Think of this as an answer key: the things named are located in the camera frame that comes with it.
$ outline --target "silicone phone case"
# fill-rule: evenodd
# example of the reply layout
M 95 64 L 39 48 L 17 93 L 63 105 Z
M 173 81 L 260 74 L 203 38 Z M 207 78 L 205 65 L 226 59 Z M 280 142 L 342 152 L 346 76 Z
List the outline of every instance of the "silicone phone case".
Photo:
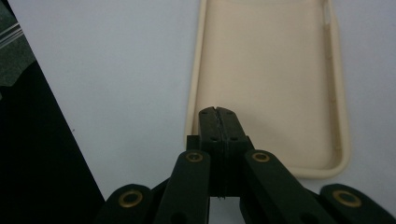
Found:
M 340 173 L 350 145 L 332 1 L 203 0 L 186 134 L 209 106 L 234 111 L 294 175 Z

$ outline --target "screw hole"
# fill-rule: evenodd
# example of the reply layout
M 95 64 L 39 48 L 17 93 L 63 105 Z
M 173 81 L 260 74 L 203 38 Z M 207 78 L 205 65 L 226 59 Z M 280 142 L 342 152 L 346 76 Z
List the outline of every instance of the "screw hole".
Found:
M 318 218 L 312 214 L 304 213 L 300 216 L 300 220 L 305 224 L 318 224 Z
M 204 159 L 202 154 L 197 153 L 197 152 L 191 152 L 187 154 L 186 159 L 191 162 L 198 162 Z
M 256 152 L 252 156 L 253 160 L 259 161 L 259 162 L 266 162 L 270 160 L 270 157 L 262 152 Z
M 186 215 L 183 213 L 175 213 L 171 216 L 172 224 L 185 224 L 187 223 Z
M 121 207 L 130 208 L 135 207 L 143 200 L 143 194 L 139 190 L 131 189 L 124 192 L 119 197 L 119 204 Z
M 332 196 L 339 203 L 348 207 L 360 207 L 361 199 L 356 195 L 346 191 L 346 190 L 336 190 L 332 193 Z

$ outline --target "brass screw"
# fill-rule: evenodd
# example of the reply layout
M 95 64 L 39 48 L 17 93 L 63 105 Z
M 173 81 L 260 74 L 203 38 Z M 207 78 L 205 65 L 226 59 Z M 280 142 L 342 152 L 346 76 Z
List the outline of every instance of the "brass screw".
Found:
M 253 160 L 255 161 L 259 161 L 259 162 L 267 162 L 270 160 L 270 157 L 263 153 L 263 152 L 256 152 L 254 153 L 251 158 L 253 158 Z
M 201 153 L 191 152 L 186 155 L 186 159 L 191 162 L 198 162 L 204 159 Z
M 334 197 L 337 202 L 348 206 L 348 207 L 360 207 L 361 206 L 361 199 L 358 198 L 356 195 L 346 191 L 346 190 L 335 190 L 332 193 L 332 196 Z
M 125 198 L 130 195 L 135 196 L 135 199 L 132 200 L 131 202 L 125 201 Z M 142 192 L 140 192 L 139 190 L 131 189 L 121 194 L 121 196 L 119 197 L 119 204 L 121 207 L 130 208 L 137 206 L 138 204 L 140 204 L 140 202 L 142 202 L 142 200 L 143 200 Z

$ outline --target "black panel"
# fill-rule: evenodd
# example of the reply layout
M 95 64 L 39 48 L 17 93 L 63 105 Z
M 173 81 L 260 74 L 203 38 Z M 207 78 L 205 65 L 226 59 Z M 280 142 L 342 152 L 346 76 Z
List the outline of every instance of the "black panel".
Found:
M 0 223 L 92 222 L 104 199 L 38 63 L 0 91 Z

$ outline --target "white table surface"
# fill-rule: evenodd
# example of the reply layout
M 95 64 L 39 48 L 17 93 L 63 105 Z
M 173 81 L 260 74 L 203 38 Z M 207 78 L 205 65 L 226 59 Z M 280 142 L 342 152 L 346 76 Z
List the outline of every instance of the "white table surface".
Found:
M 156 186 L 184 150 L 199 0 L 9 0 L 107 198 Z M 396 1 L 333 0 L 340 26 L 352 159 L 342 183 L 396 216 Z M 243 223 L 238 200 L 211 223 Z

